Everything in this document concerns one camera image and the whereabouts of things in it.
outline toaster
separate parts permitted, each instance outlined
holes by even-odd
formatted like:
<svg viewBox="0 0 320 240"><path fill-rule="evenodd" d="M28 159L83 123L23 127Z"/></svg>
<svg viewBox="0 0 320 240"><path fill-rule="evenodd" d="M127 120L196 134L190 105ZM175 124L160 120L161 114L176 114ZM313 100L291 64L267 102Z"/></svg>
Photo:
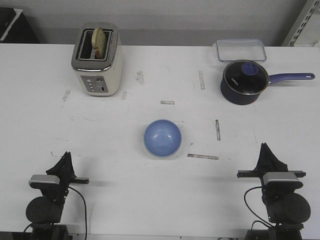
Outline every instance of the toaster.
<svg viewBox="0 0 320 240"><path fill-rule="evenodd" d="M92 38L95 29L105 34L103 57L97 57ZM107 97L115 94L123 71L124 54L118 28L108 22L89 22L80 29L74 45L71 66L83 91L91 96Z"/></svg>

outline black cabinet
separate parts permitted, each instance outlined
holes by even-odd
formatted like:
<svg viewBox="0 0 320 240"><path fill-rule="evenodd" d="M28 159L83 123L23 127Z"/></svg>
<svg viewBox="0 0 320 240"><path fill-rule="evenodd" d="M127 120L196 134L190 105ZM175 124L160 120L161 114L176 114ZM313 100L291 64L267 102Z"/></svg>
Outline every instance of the black cabinet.
<svg viewBox="0 0 320 240"><path fill-rule="evenodd" d="M39 44L35 32L20 9L0 7L0 42Z"/></svg>

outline container lid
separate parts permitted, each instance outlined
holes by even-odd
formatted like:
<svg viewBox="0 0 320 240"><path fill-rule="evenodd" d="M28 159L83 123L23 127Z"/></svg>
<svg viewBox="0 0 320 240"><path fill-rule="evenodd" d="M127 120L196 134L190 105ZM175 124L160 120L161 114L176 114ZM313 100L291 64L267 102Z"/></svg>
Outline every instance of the container lid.
<svg viewBox="0 0 320 240"><path fill-rule="evenodd" d="M249 60L230 63L223 72L223 78L233 91L242 95L260 94L269 85L267 71Z"/></svg>
<svg viewBox="0 0 320 240"><path fill-rule="evenodd" d="M215 45L220 62L237 60L263 62L267 59L264 44L260 39L218 39Z"/></svg>

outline bread slice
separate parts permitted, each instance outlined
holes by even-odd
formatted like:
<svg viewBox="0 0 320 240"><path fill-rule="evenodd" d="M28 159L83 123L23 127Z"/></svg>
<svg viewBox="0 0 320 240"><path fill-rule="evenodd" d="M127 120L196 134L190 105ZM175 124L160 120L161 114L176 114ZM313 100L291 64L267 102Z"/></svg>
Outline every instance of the bread slice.
<svg viewBox="0 0 320 240"><path fill-rule="evenodd" d="M91 38L92 48L97 59L104 59L107 47L106 34L101 27L95 28Z"/></svg>

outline black cable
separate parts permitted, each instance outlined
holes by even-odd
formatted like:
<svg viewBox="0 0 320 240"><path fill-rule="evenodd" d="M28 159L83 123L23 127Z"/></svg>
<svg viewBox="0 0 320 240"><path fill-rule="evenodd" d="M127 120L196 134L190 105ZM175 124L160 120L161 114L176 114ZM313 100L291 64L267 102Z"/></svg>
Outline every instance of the black cable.
<svg viewBox="0 0 320 240"><path fill-rule="evenodd" d="M269 228L269 226L268 226L267 224L265 224L263 221L260 221L260 220L255 220L255 221L253 221L253 223L252 223L252 225L251 225L250 239L253 239L253 237L252 237L252 229L253 229L255 223L261 223L261 224L263 224L265 227Z"/></svg>
<svg viewBox="0 0 320 240"><path fill-rule="evenodd" d="M258 219L260 219L262 222L264 222L266 225L268 225L269 227L273 227L269 222L267 222L266 220L262 219L261 217L259 217L248 205L247 203L247 200L246 200L246 195L247 193L249 193L250 191L254 190L254 189L262 189L262 186L255 186L255 187L252 187L250 188L249 190L247 190L245 193L244 193L244 196L243 196L243 199L244 199L244 203L246 205L246 207L250 210L250 212L255 215Z"/></svg>
<svg viewBox="0 0 320 240"><path fill-rule="evenodd" d="M84 221L85 221L85 236L84 236L84 240L87 240L87 235L88 235L88 223L87 223L87 204L86 204L86 200L84 198L84 196L82 196L82 194L80 192L78 192L76 189L74 189L73 187L68 186L69 189L72 189L73 191L75 191L77 194L80 195L80 197L83 200L84 203Z"/></svg>
<svg viewBox="0 0 320 240"><path fill-rule="evenodd" d="M25 229L23 230L23 233L25 233L27 231L27 229L31 226L32 223L30 223L28 226L25 227Z"/></svg>
<svg viewBox="0 0 320 240"><path fill-rule="evenodd" d="M260 220L255 220L253 221L252 225L251 225L251 231L252 231L252 228L254 227L255 223L261 223L263 224L265 227L269 228L269 226L267 224L265 224L263 221L260 221Z"/></svg>

